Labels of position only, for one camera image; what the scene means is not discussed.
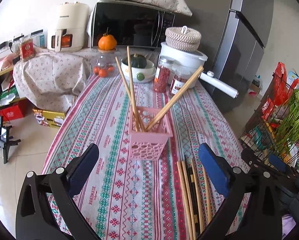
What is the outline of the black chopstick two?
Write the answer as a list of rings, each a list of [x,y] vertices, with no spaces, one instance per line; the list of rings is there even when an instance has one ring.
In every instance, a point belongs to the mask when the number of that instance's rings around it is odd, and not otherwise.
[[[194,184],[194,175],[193,175],[192,167],[188,167],[187,170],[188,170],[188,175],[189,175],[189,184],[190,184],[192,206],[193,206],[193,213],[194,213],[194,224],[195,224],[195,228],[196,228],[195,237],[197,238],[200,234],[200,225],[199,225],[196,187]]]

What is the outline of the black chopstick one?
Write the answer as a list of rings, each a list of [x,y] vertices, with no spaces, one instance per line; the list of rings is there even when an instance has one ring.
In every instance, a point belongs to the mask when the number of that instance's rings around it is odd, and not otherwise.
[[[198,236],[199,224],[198,224],[198,211],[197,211],[197,200],[196,200],[196,193],[194,192],[194,178],[193,178],[193,171],[192,168],[186,165],[186,171],[188,175],[188,182],[191,192],[191,199],[192,199],[192,207],[193,207],[193,216],[194,216],[194,224],[195,224],[195,237]]]

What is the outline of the wooden chopstick two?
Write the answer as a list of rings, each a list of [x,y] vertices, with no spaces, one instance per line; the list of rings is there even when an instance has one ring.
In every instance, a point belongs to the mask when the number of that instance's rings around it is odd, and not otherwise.
[[[196,239],[196,226],[194,221],[194,211],[193,211],[193,204],[192,204],[192,196],[190,190],[189,179],[187,175],[187,168],[186,162],[181,161],[182,171],[184,175],[185,187],[186,187],[186,194],[187,194],[187,202],[188,202],[188,211],[189,211],[189,224],[190,224],[190,239]]]

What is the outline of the wooden chopstick one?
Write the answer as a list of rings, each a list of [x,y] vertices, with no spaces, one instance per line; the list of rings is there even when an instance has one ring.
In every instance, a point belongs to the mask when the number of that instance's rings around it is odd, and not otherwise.
[[[190,240],[193,240],[191,213],[190,213],[190,207],[189,207],[189,203],[188,203],[188,196],[187,196],[187,191],[186,191],[184,173],[183,173],[182,164],[180,161],[177,161],[177,168],[178,168],[178,173],[179,173],[180,187],[181,187],[182,199],[184,202],[185,215],[186,215],[186,219],[187,219]]]

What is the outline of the pink perforated utensil holder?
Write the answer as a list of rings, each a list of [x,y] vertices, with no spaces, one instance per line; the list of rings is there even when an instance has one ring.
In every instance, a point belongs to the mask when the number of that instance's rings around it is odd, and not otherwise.
[[[149,132],[137,131],[133,109],[129,114],[129,157],[136,160],[159,160],[169,138],[173,137],[167,114]]]

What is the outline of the wooden chopstick five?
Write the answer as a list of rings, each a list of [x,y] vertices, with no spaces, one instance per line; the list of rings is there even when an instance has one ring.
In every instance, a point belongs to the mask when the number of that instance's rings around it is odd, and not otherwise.
[[[186,83],[181,87],[181,89],[175,94],[171,100],[158,112],[156,116],[150,121],[150,123],[146,126],[146,131],[150,131],[154,125],[159,122],[165,114],[171,109],[171,107],[182,97],[182,95],[188,90],[190,85],[198,79],[200,74],[203,72],[204,67],[201,65],[194,73],[193,75],[186,81]]]

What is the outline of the wooden chopstick four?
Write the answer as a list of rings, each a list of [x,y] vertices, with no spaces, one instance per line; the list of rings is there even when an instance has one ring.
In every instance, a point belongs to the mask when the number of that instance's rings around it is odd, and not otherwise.
[[[132,108],[133,108],[133,116],[135,120],[135,129],[137,132],[140,131],[140,124],[139,124],[139,117],[138,117],[138,111],[136,107],[136,101],[135,101],[135,94],[134,94],[134,83],[133,83],[133,75],[132,75],[132,65],[130,60],[130,48],[127,47],[127,61],[128,61],[128,69],[129,69],[129,82],[130,82],[130,94],[132,97]]]

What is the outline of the wooden chopstick three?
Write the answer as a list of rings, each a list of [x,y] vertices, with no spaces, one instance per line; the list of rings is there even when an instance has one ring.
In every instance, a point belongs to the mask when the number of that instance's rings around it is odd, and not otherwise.
[[[117,67],[118,67],[118,71],[119,71],[119,73],[120,73],[120,76],[121,76],[121,79],[122,79],[122,81],[123,81],[123,84],[124,84],[124,87],[125,87],[125,89],[126,89],[126,93],[127,93],[127,95],[128,95],[128,98],[129,98],[129,100],[130,100],[130,102],[131,102],[131,104],[132,104],[132,97],[131,97],[131,94],[130,94],[130,85],[128,85],[128,83],[127,83],[127,81],[126,81],[126,78],[125,78],[125,76],[124,76],[124,74],[123,74],[123,72],[122,72],[122,68],[121,68],[121,65],[120,65],[120,63],[119,63],[119,60],[118,60],[118,58],[117,57],[115,57],[115,60],[116,60],[116,63],[117,63]],[[139,117],[139,124],[140,124],[140,131],[145,131],[145,127],[144,127],[144,124],[143,124],[143,122],[142,122],[142,119],[140,118],[140,116],[139,116],[139,113],[138,113],[138,117]]]

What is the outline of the green vegetable bunch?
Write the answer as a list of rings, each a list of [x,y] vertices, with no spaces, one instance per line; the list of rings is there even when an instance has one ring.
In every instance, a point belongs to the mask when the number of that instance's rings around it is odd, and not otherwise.
[[[288,101],[289,113],[276,131],[278,152],[287,151],[289,145],[299,140],[299,89],[295,89]]]

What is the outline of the red plastic bag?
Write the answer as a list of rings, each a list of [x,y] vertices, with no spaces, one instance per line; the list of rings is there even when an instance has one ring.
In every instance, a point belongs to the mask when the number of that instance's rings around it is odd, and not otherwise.
[[[285,64],[279,62],[274,71],[274,105],[280,106],[285,103],[299,89],[299,76],[294,71],[287,71]]]

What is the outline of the patterned woven tablecloth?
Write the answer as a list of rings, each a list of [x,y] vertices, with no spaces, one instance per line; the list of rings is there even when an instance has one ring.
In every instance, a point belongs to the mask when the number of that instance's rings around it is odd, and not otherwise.
[[[66,166],[90,144],[99,160],[74,201],[102,239],[189,239],[177,161],[194,160],[200,197],[206,201],[198,148],[207,143],[231,166],[248,171],[242,147],[208,92],[196,84],[169,110],[173,137],[157,161],[129,157],[130,101],[119,76],[92,79],[59,129],[44,173]],[[223,202],[211,183],[211,209]]]

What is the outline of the black spare gripper on floor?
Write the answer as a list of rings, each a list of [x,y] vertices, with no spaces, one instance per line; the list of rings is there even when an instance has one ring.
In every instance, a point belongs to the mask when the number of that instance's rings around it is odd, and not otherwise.
[[[13,126],[5,126],[3,124],[3,120],[3,117],[0,116],[0,148],[2,148],[3,162],[4,164],[7,164],[10,147],[17,146],[21,142],[21,139],[13,139],[13,136],[10,135],[10,131],[13,128]]]

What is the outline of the yellow cardboard box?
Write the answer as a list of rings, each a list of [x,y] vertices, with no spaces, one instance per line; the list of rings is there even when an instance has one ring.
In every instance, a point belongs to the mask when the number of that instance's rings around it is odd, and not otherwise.
[[[41,126],[60,128],[66,118],[66,113],[32,109],[34,116]]]

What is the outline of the red box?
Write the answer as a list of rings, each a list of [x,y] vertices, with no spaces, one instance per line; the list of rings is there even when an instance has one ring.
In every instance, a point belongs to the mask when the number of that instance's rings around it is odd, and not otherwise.
[[[24,118],[27,113],[28,100],[20,100],[13,105],[0,110],[0,115],[3,117],[4,122]]]

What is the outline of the jar of red goji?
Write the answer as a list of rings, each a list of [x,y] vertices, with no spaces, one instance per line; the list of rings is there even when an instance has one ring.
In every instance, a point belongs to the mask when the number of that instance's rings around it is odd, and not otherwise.
[[[172,71],[174,59],[166,56],[160,56],[156,74],[154,77],[153,90],[158,93],[164,93],[167,88],[169,76]]]

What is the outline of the floral cloth cover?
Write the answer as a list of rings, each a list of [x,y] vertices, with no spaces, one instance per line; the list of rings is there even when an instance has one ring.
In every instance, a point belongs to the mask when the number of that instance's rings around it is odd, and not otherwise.
[[[35,57],[14,65],[13,79],[20,97],[37,108],[65,112],[92,79],[98,79],[92,66],[99,57],[96,48],[72,53],[37,48]]]

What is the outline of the white bowl green knob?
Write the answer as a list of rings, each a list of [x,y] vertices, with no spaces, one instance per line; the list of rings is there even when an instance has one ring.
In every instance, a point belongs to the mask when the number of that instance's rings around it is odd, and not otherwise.
[[[128,65],[121,61],[121,69],[124,77],[129,81],[129,68]],[[154,79],[156,74],[156,67],[154,63],[147,60],[145,68],[134,68],[132,67],[133,83],[148,83]]]

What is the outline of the woven lidded basket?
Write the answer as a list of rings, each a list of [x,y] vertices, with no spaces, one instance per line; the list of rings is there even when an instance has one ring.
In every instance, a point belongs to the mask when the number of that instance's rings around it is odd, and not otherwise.
[[[174,49],[192,52],[200,45],[201,33],[187,26],[169,27],[165,31],[166,44]]]

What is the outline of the grey refrigerator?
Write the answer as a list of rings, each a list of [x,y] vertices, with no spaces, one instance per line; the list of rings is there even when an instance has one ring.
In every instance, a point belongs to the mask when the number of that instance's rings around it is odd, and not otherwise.
[[[260,66],[273,19],[274,0],[184,0],[192,16],[177,15],[174,24],[201,33],[204,68],[238,90],[233,99],[204,83],[222,113],[239,106]]]

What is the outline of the dark green squash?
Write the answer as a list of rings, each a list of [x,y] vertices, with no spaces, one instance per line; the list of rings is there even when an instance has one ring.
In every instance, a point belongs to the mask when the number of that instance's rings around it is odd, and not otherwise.
[[[122,63],[128,65],[128,58],[130,58],[130,65],[132,68],[144,69],[147,65],[147,60],[143,55],[140,54],[130,54],[122,60]]]

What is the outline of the clear jar with tomatoes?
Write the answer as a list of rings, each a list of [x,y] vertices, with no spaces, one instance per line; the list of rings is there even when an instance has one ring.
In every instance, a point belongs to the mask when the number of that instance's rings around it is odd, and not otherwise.
[[[118,67],[116,58],[121,59],[118,50],[96,50],[96,54],[91,59],[92,72],[99,77],[116,77]]]

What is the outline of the red snack bag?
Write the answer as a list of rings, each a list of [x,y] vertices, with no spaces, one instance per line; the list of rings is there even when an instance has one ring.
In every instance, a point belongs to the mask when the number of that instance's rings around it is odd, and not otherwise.
[[[22,37],[19,44],[20,58],[26,62],[35,57],[36,52],[34,49],[33,38],[31,36]]]

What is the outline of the orange tangerine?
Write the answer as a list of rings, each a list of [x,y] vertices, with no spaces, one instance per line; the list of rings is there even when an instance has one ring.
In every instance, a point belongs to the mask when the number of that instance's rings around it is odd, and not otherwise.
[[[117,41],[113,35],[109,34],[109,30],[107,30],[98,41],[98,47],[100,50],[113,50],[116,45]]]

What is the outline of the black microwave oven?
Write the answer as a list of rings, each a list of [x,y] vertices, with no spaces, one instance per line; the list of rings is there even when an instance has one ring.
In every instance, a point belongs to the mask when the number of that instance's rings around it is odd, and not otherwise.
[[[118,46],[160,48],[165,31],[175,15],[158,7],[124,0],[96,3],[90,18],[90,46],[98,46],[104,34],[114,37]]]

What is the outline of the cream air fryer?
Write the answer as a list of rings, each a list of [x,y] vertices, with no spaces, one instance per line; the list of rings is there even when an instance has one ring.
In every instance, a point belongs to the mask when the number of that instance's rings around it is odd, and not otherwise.
[[[55,10],[47,30],[47,48],[55,52],[73,52],[84,46],[89,6],[63,3]]]

